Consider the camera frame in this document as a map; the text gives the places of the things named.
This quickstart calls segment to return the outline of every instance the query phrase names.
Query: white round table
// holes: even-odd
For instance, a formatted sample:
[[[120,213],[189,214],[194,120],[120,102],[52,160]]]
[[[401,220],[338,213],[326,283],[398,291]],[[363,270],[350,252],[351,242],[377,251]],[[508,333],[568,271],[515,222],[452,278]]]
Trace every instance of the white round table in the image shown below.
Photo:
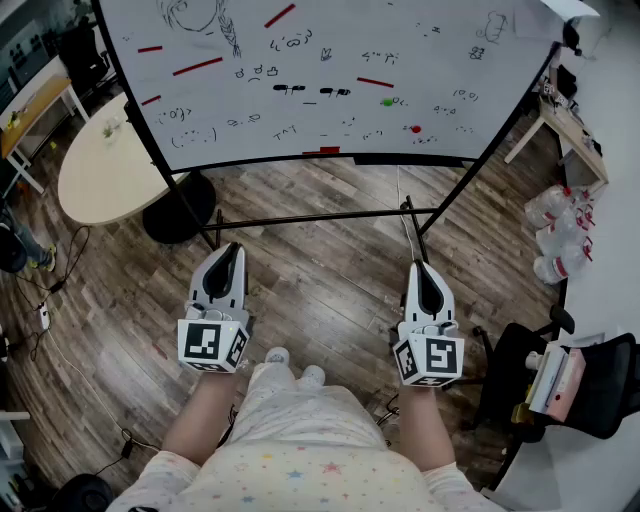
[[[60,169],[58,197],[62,209],[82,224],[107,224],[129,217],[161,198],[168,186],[126,122],[122,93],[86,123],[71,143]],[[107,121],[118,117],[120,126],[107,141]],[[177,182],[187,173],[174,174]]]

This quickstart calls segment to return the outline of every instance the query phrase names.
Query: black metal frame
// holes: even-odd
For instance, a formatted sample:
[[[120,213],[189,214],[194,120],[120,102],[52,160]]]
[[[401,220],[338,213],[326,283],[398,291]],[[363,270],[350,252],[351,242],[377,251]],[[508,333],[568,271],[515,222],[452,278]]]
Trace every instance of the black metal frame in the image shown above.
[[[425,262],[428,262],[427,251],[423,240],[423,235],[427,232],[427,230],[433,225],[436,220],[445,212],[445,210],[449,207],[449,205],[458,197],[458,195],[464,190],[464,188],[469,184],[469,182],[475,177],[476,174],[480,171],[482,166],[487,162],[489,157],[494,153],[498,145],[502,142],[507,133],[511,130],[511,128],[515,125],[516,121],[520,117],[520,105],[525,100],[529,91],[534,87],[534,85],[538,82],[542,73],[549,65],[551,58],[553,57],[556,49],[559,46],[559,43],[554,43],[551,46],[549,51],[549,55],[547,56],[544,64],[540,67],[538,73],[536,73],[535,78],[532,80],[531,85],[527,89],[527,91],[523,94],[520,102],[516,105],[515,109],[506,120],[506,122],[502,125],[502,128],[498,131],[496,136],[493,138],[491,143],[487,146],[487,148],[483,151],[482,155],[478,159],[465,159],[465,158],[456,158],[456,157],[446,157],[441,155],[406,155],[406,154],[392,154],[392,155],[380,155],[379,158],[376,158],[375,154],[366,153],[366,154],[327,154],[327,155],[295,155],[295,156],[283,156],[283,157],[270,157],[270,158],[260,158],[260,159],[252,159],[252,160],[242,160],[237,162],[225,162],[220,164],[212,164],[210,166],[197,166],[188,169],[180,169],[177,171],[173,171],[169,168],[169,164],[164,159],[162,151],[158,147],[147,123],[142,116],[142,112],[135,101],[135,97],[129,86],[129,83],[126,80],[126,76],[120,64],[120,60],[118,59],[118,54],[115,51],[113,46],[113,42],[111,40],[111,35],[109,34],[109,29],[106,26],[104,15],[102,13],[102,7],[100,5],[100,0],[92,0],[93,11],[96,15],[96,20],[98,21],[98,25],[100,27],[100,31],[102,32],[102,37],[104,39],[105,45],[109,51],[111,56],[111,63],[113,64],[120,83],[127,94],[127,98],[129,99],[128,108],[126,109],[127,115],[129,117],[129,121],[133,125],[134,129],[138,133],[142,144],[145,149],[148,151],[149,156],[151,157],[152,162],[158,169],[158,172],[162,175],[163,179],[167,183],[171,193],[177,194],[180,197],[180,200],[184,207],[189,212],[189,215],[193,218],[193,222],[195,222],[198,226],[198,231],[200,235],[204,238],[205,242],[211,247],[211,249],[216,249],[220,244],[220,232],[224,229],[238,229],[238,228],[248,228],[255,226],[271,226],[275,224],[290,224],[295,222],[315,222],[319,220],[340,220],[340,219],[355,219],[355,218],[363,218],[363,217],[384,217],[384,216],[398,216],[398,215],[410,215],[413,221],[413,226],[416,231],[416,236],[418,237],[418,243],[420,246],[420,252],[422,254],[422,258]],[[413,203],[411,201],[411,197],[406,197],[406,202],[396,210],[370,210],[370,211],[356,211],[356,212],[344,212],[344,213],[324,213],[324,214],[316,214],[316,215],[299,215],[294,217],[276,217],[271,219],[257,219],[250,221],[240,221],[240,222],[229,222],[224,223],[224,218],[220,209],[218,209],[218,214],[216,218],[216,222],[214,224],[201,224],[197,217],[189,205],[189,202],[186,200],[182,192],[176,186],[175,181],[171,177],[172,174],[183,173],[183,172],[191,172],[202,169],[209,169],[214,167],[221,166],[229,166],[229,165],[239,165],[246,163],[255,163],[255,162],[270,162],[276,160],[291,160],[291,159],[304,159],[304,158],[332,158],[332,157],[354,157],[355,159],[369,161],[371,163],[380,163],[384,161],[385,164],[391,163],[389,158],[396,159],[395,162],[400,164],[407,163],[408,159],[410,161],[416,162],[412,163],[412,165],[442,165],[442,162],[448,162],[451,165],[461,166],[462,161],[470,161],[473,162],[472,166],[467,170],[462,179],[458,182],[458,184],[454,187],[454,189],[449,193],[449,195],[445,198],[445,200],[437,207],[437,208],[414,208]],[[429,213],[431,216],[427,219],[427,221],[420,226],[417,220],[416,215]],[[209,231],[216,231],[216,242],[214,243],[209,236]]]

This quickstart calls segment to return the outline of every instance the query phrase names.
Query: round table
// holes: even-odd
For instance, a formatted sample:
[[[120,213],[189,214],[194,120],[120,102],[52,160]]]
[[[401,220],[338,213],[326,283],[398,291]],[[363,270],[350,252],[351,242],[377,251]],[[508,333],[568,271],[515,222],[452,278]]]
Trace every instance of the round table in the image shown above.
[[[62,162],[58,197],[62,209],[82,224],[116,222],[141,210],[149,235],[162,243],[188,240],[197,226],[152,163],[138,134],[127,122],[124,93],[116,96],[86,123]],[[110,139],[103,131],[120,121]],[[206,223],[215,208],[213,185],[199,173],[174,174],[180,189]]]

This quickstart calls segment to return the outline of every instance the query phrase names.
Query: white wall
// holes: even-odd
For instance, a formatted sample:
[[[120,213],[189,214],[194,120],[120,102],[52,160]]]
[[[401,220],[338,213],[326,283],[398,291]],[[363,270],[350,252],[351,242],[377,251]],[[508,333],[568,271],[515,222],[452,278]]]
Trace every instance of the white wall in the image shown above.
[[[576,101],[602,144],[611,183],[595,208],[593,263],[570,278],[565,307],[578,335],[620,327],[640,339],[640,9],[625,0],[610,13],[611,31],[579,71]],[[500,492],[534,510],[617,512],[640,489],[640,414],[607,441],[554,427],[542,443],[518,454]],[[531,450],[548,450],[546,465]],[[549,474],[557,494],[536,485]]]

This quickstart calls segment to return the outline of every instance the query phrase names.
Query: star print shirt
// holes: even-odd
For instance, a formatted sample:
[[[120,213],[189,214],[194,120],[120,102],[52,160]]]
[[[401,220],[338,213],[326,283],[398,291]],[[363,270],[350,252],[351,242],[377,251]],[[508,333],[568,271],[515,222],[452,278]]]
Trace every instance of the star print shirt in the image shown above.
[[[108,512],[504,512],[455,464],[426,473],[379,448],[322,443],[233,443],[199,468],[160,452]]]

